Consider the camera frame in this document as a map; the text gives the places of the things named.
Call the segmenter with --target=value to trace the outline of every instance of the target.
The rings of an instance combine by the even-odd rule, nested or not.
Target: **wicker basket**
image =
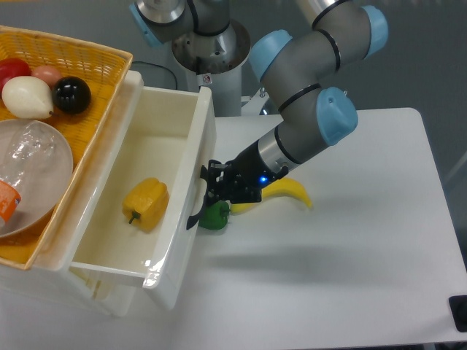
[[[26,270],[32,266],[47,239],[54,234],[54,218],[69,200],[81,169],[93,151],[133,56],[92,42],[0,26],[0,60],[10,57],[25,60],[31,69],[49,65],[56,67],[64,77],[80,77],[87,82],[92,95],[90,106],[83,113],[72,116],[56,109],[57,115],[43,120],[59,130],[69,142],[74,173],[65,195],[53,212],[28,230],[0,239],[0,264]],[[0,121],[13,118],[0,102]]]

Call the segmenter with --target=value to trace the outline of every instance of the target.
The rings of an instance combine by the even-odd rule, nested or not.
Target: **black cable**
[[[172,74],[172,76],[174,78],[174,81],[175,81],[175,90],[178,90],[177,76],[175,75],[175,73],[173,71],[171,71],[167,67],[161,66],[160,64],[151,63],[151,62],[144,62],[144,61],[133,61],[131,64],[147,64],[148,66],[153,66],[153,67],[162,68],[162,69],[166,70],[168,73]]]

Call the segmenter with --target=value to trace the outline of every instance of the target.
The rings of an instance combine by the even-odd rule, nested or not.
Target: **table surface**
[[[448,297],[467,275],[420,114],[359,112],[294,170],[314,208],[270,198],[198,229],[168,313],[142,290],[116,319],[0,292],[0,349],[310,349],[464,341]],[[218,118],[227,161],[278,116]]]

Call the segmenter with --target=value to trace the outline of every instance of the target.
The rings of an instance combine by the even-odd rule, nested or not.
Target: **yellow bell pepper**
[[[152,230],[166,212],[169,203],[167,186],[154,177],[144,179],[135,186],[122,203],[122,212],[143,231]]]

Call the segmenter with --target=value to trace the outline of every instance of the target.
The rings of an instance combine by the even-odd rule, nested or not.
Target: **orange object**
[[[68,141],[73,153],[74,173],[68,190],[48,221],[18,237],[0,239],[0,264],[27,270],[46,241],[55,234],[55,218],[61,215],[61,208],[70,200],[87,159],[93,153],[133,56],[92,42],[0,26],[0,60],[11,57],[24,60],[33,70],[39,66],[53,66],[64,77],[79,77],[89,85],[93,96],[90,106],[81,114],[70,115],[56,110],[52,117],[44,120]],[[0,120],[13,118],[0,101]]]
[[[13,187],[0,180],[0,218],[8,222],[21,202],[21,196]]]

